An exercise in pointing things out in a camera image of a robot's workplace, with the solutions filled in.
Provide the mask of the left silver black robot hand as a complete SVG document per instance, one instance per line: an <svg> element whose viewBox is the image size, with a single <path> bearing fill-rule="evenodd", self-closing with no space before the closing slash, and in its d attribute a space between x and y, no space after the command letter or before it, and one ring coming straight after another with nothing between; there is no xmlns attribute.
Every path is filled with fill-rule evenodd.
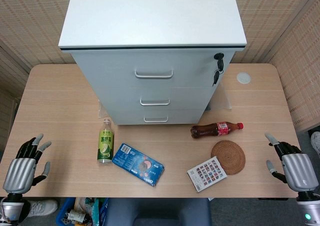
<svg viewBox="0 0 320 226"><path fill-rule="evenodd" d="M39 145L43 136L41 133L25 142L11 161L3 183L3 189L7 193L25 194L32 186L47 178L51 169L50 162L46 162L42 174L35 177L35 171L43 152L52 144L48 141Z"/></svg>

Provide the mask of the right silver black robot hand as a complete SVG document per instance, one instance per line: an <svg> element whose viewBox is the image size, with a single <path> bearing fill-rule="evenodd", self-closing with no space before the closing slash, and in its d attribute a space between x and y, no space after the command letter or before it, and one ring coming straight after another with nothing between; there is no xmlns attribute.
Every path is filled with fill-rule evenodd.
<svg viewBox="0 0 320 226"><path fill-rule="evenodd" d="M284 171L284 174L279 173L272 162L267 160L267 168L273 177L288 184L289 188L295 192L313 191L319 186L315 170L307 154L294 145L278 141L269 133L264 135L269 145L274 147Z"/></svg>

